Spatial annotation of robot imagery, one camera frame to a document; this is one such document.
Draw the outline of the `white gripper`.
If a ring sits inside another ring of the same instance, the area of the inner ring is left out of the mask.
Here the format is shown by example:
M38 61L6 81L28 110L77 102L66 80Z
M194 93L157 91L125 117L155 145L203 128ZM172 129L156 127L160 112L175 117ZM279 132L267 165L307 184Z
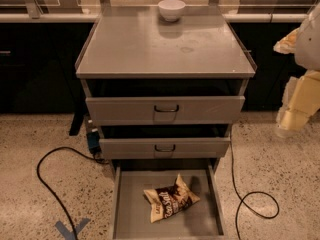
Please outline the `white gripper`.
M291 31L273 47L281 54L294 54L298 28ZM276 117L275 133L288 138L300 131L320 109L320 72L307 70L300 78L290 77L285 86L282 106Z

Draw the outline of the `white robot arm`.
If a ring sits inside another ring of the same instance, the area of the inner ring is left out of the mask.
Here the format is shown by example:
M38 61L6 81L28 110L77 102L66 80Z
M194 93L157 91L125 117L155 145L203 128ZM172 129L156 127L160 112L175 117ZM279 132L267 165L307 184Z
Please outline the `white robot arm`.
M276 134L286 138L300 131L320 109L320 4L300 27L274 46L282 54L294 54L297 65L306 69L303 76L290 77L285 86L276 122Z

